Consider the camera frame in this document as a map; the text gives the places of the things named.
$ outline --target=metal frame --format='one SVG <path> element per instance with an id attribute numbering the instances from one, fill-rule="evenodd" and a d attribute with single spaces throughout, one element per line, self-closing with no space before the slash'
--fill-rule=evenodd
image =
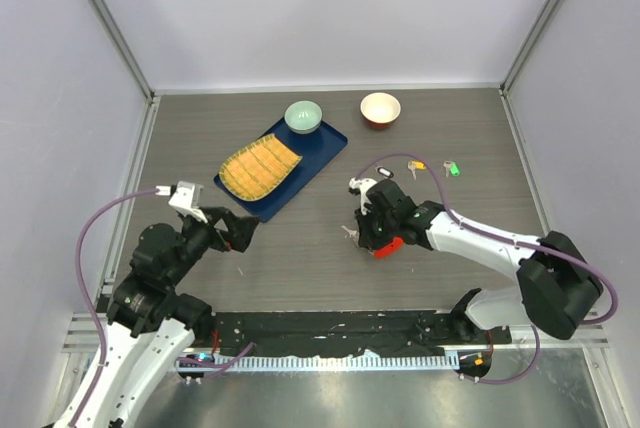
<path id="1" fill-rule="evenodd" d="M 347 84 L 347 85 L 295 85 L 250 86 L 238 88 L 213 88 L 207 90 L 174 89 L 157 90 L 156 95 L 226 95 L 238 93 L 300 93 L 309 91 L 380 91 L 380 90 L 446 90 L 468 88 L 500 88 L 501 83 L 401 83 L 401 84 Z"/>
<path id="2" fill-rule="evenodd" d="M 107 35 L 109 35 L 109 38 L 113 42 L 113 45 L 115 46 L 116 51 L 122 57 L 122 61 L 124 61 L 124 64 L 127 66 L 127 69 L 131 73 L 131 76 L 133 76 L 133 79 L 138 84 L 140 91 L 142 91 L 145 99 L 148 102 L 151 102 L 151 100 L 153 99 L 153 90 L 149 86 L 149 83 L 147 82 L 147 79 L 145 78 L 144 73 L 142 73 L 142 70 L 140 69 L 140 65 L 138 65 L 138 62 L 133 56 L 133 53 L 131 52 L 129 45 L 124 39 L 124 36 L 120 31 L 120 28 L 118 28 L 118 25 L 115 19 L 113 18 L 111 11 L 107 7 L 107 4 L 105 3 L 104 0 L 88 0 L 88 1 L 91 7 L 93 8 L 94 13 L 98 17 L 98 20 L 100 20 L 100 23 L 102 23 L 102 26 L 107 32 Z"/>
<path id="3" fill-rule="evenodd" d="M 553 18 L 553 15 L 558 11 L 561 3 L 562 0 L 546 0 L 544 2 L 543 8 L 540 11 L 538 18 L 533 23 L 529 34 L 525 38 L 524 43 L 522 44 L 522 47 L 518 52 L 518 55 L 516 56 L 513 64 L 511 65 L 511 68 L 509 69 L 509 72 L 507 73 L 504 83 L 502 83 L 502 86 L 500 87 L 504 93 L 508 94 L 513 87 L 513 84 L 518 78 L 518 75 L 520 75 L 524 64 L 529 59 L 533 48 L 538 44 L 540 37 L 549 26 L 549 22 Z"/>
<path id="4" fill-rule="evenodd" d="M 144 119 L 138 133 L 138 141 L 129 164 L 127 180 L 122 188 L 123 194 L 131 193 L 138 189 L 140 177 L 142 176 L 142 168 L 144 167 L 144 160 L 147 157 L 147 150 L 149 149 L 151 133 L 153 132 L 153 126 L 156 122 L 159 106 L 159 96 L 154 97 L 147 105 Z M 129 226 L 131 213 L 133 212 L 133 206 L 134 202 L 121 203 L 116 208 L 116 224 L 113 230 L 113 235 L 111 236 L 111 241 L 109 242 L 107 258 L 100 278 L 100 283 L 98 283 L 99 292 L 104 295 L 110 295 L 113 290 L 113 283 L 115 282 L 116 272 L 118 271 L 120 254 L 127 235 L 127 228 Z"/>

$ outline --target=white bowl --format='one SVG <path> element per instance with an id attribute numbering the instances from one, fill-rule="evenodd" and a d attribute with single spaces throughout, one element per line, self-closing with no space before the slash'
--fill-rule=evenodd
<path id="1" fill-rule="evenodd" d="M 388 93 L 371 93 L 360 103 L 360 112 L 372 128 L 385 129 L 400 116 L 400 102 Z"/>

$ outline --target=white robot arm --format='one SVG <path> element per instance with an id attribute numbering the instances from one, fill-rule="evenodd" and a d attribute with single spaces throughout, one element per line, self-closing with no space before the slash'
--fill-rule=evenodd
<path id="1" fill-rule="evenodd" d="M 390 253 L 402 244 L 417 244 L 464 256 L 514 282 L 503 290 L 473 290 L 463 297 L 462 305 L 456 305 L 479 330 L 533 323 L 551 336 L 569 339 L 602 294 L 602 285 L 594 276 L 533 249 L 544 245 L 582 259 L 561 233 L 551 232 L 544 238 L 518 235 L 452 212 L 455 220 L 441 204 L 416 205 L 389 179 L 352 179 L 349 190 L 360 196 L 360 208 L 355 211 L 359 246 Z"/>

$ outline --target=green bowl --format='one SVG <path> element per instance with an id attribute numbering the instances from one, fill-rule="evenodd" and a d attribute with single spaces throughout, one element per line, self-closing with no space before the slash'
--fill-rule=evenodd
<path id="1" fill-rule="evenodd" d="M 313 101 L 297 101 L 284 113 L 289 129 L 300 135 L 313 133 L 322 121 L 322 110 Z"/>

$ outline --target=green key tag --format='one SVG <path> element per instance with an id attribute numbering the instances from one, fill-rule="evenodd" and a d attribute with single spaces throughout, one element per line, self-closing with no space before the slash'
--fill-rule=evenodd
<path id="1" fill-rule="evenodd" d="M 456 164 L 455 161 L 451 163 L 451 168 L 449 169 L 449 172 L 451 173 L 451 176 L 460 176 L 460 170 L 458 169 L 458 165 Z"/>
<path id="2" fill-rule="evenodd" d="M 449 175 L 451 176 L 460 176 L 460 170 L 458 169 L 458 165 L 455 161 L 445 161 L 442 166 L 446 170 L 447 178 Z"/>

